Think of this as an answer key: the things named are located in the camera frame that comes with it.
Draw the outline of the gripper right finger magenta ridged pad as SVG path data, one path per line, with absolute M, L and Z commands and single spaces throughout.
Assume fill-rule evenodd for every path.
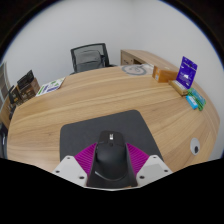
M 147 155 L 129 143 L 126 144 L 126 147 L 138 187 L 146 186 L 172 174 L 172 171 L 159 156 Z

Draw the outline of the gripper left finger magenta ridged pad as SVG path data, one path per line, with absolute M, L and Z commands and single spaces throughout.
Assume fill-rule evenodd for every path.
M 53 170 L 53 174 L 78 186 L 86 187 L 96 146 L 94 143 L 75 156 L 67 155 Z

